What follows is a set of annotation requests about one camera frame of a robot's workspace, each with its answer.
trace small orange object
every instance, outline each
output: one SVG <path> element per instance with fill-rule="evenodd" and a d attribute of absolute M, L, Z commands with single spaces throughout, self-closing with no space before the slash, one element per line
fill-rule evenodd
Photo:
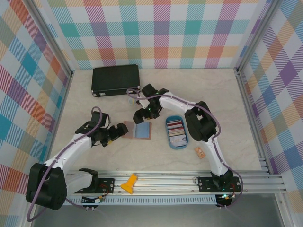
<path fill-rule="evenodd" d="M 126 183 L 121 185 L 121 188 L 127 191 L 130 194 L 133 194 L 133 186 L 137 182 L 138 177 L 135 174 L 132 174 Z"/>
<path fill-rule="evenodd" d="M 196 147 L 195 152 L 197 153 L 199 158 L 204 158 L 205 157 L 205 154 L 204 154 L 204 152 L 202 151 L 202 149 L 200 147 Z"/>

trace yellow object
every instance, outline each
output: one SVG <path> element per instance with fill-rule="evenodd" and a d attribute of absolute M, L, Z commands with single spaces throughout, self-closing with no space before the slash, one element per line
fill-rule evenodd
<path fill-rule="evenodd" d="M 121 185 L 121 188 L 123 190 L 127 191 L 128 193 L 133 194 L 133 186 L 137 180 L 138 180 L 138 177 L 135 174 L 132 174 L 129 177 L 128 181 Z"/>

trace metal bracket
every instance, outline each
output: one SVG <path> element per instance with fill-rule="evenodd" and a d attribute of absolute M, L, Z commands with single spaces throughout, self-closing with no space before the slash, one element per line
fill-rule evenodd
<path fill-rule="evenodd" d="M 235 192 L 240 192 L 241 191 L 240 181 L 239 181 L 239 178 L 236 177 L 236 176 L 234 176 L 232 178 L 228 187 L 223 191 L 220 191 L 216 188 L 216 186 L 213 183 L 213 178 L 212 177 L 198 177 L 197 184 L 199 186 L 199 192 L 220 192 L 222 194 L 224 194 L 226 192 L 233 192 L 232 184 L 235 187 L 235 189 L 234 189 Z"/>
<path fill-rule="evenodd" d="M 70 171 L 68 174 L 76 174 L 78 171 Z M 218 192 L 199 192 L 197 180 L 199 177 L 211 177 L 210 171 L 141 171 L 135 172 L 138 180 L 133 187 L 131 195 L 121 189 L 133 171 L 98 171 L 99 178 L 114 178 L 115 188 L 113 195 L 201 195 Z M 265 194 L 286 193 L 286 188 L 281 175 L 269 174 L 268 170 L 262 168 L 258 171 L 239 171 L 243 178 L 243 194 Z M 98 196 L 96 193 L 85 193 L 83 196 Z"/>
<path fill-rule="evenodd" d="M 99 186 L 97 189 L 93 192 L 94 194 L 112 194 L 114 193 L 115 188 L 115 179 L 114 178 L 99 178 Z M 81 189 L 80 191 L 77 191 L 75 194 L 85 194 L 85 193 L 91 193 L 88 192 L 85 188 Z"/>

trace blue tray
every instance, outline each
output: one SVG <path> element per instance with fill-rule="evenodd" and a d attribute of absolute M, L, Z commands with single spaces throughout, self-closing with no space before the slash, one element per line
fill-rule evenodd
<path fill-rule="evenodd" d="M 180 146 L 180 147 L 175 147 L 175 146 L 173 146 L 173 145 L 170 143 L 169 131 L 168 131 L 167 127 L 166 127 L 166 122 L 176 121 L 176 120 L 180 120 L 180 121 L 181 121 L 182 126 L 183 126 L 183 128 L 184 128 L 184 133 L 185 133 L 185 136 L 186 136 L 186 140 L 187 140 L 186 145 Z M 187 133 L 186 133 L 186 130 L 185 130 L 185 126 L 184 126 L 182 117 L 180 117 L 180 116 L 170 116 L 170 117 L 166 118 L 166 120 L 165 120 L 165 128 L 166 128 L 166 133 L 167 133 L 167 139 L 169 140 L 169 146 L 170 146 L 172 149 L 179 150 L 179 149 L 186 148 L 186 146 L 188 145 L 188 136 L 187 136 Z"/>

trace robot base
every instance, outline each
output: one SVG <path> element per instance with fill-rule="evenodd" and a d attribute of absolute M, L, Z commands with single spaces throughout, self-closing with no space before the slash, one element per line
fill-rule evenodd
<path fill-rule="evenodd" d="M 239 178 L 236 176 L 233 176 L 231 178 L 231 181 L 222 190 L 218 190 L 218 188 L 214 185 L 212 177 L 198 177 L 197 185 L 199 186 L 199 192 L 221 192 L 225 194 L 227 192 L 241 191 L 241 184 Z"/>

